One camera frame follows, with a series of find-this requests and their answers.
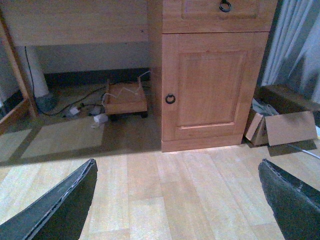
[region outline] cabinet door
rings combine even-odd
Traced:
[[[278,0],[163,0],[163,33],[267,32]]]
[[[164,34],[162,141],[242,135],[267,38],[265,32]],[[174,103],[166,103],[168,94]]]

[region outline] caster wheel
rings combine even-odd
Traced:
[[[117,115],[109,115],[109,119],[111,122],[115,122],[119,119],[119,117]]]
[[[141,118],[145,119],[148,117],[148,112],[147,111],[144,111],[140,114]]]

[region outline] wall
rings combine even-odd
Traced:
[[[148,42],[38,46],[45,74],[149,67]]]
[[[18,82],[14,76],[6,51],[0,44],[0,99],[2,102],[19,90]]]

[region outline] white pipe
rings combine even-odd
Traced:
[[[17,47],[17,52],[20,57],[23,69],[27,75],[31,90],[32,90],[32,79],[30,75],[30,70],[27,63],[25,48],[23,46]],[[45,79],[45,75],[41,68],[37,50],[35,46],[27,46],[26,52],[32,72],[33,83],[34,83],[34,95],[36,98],[43,97],[49,94],[47,82]]]

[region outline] white object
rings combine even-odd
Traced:
[[[35,46],[27,46],[26,52],[25,52],[25,47],[20,46],[17,48],[17,52],[19,54],[23,69],[26,72],[28,81],[30,83],[30,88],[32,90],[32,79],[31,79],[28,62],[26,58],[26,53],[27,53],[31,72],[32,72],[32,77],[33,77],[35,97],[39,98],[39,97],[48,95],[49,94],[48,85],[40,64],[37,48]]]
[[[301,151],[301,152],[303,152],[303,153],[305,153],[305,154],[309,154],[309,155],[311,155],[311,156],[313,156],[313,157],[315,157],[315,158],[317,158],[317,159],[320,160],[320,156],[315,155],[314,153],[312,153],[312,152],[310,152],[310,151],[304,150],[304,149],[302,149],[302,148],[300,148],[300,147],[298,147],[298,146],[294,146],[294,145],[292,145],[292,144],[288,144],[288,146],[290,146],[290,147],[292,147],[292,148],[294,148],[294,149],[296,149],[296,150],[299,150],[299,151]]]
[[[94,116],[93,119],[97,124],[104,124],[108,121],[108,116],[105,113],[101,113],[97,116]]]
[[[78,110],[78,108],[77,107],[72,107],[70,110],[70,113],[72,114],[72,115],[76,115],[76,114],[78,114],[78,113],[80,113],[80,111]]]

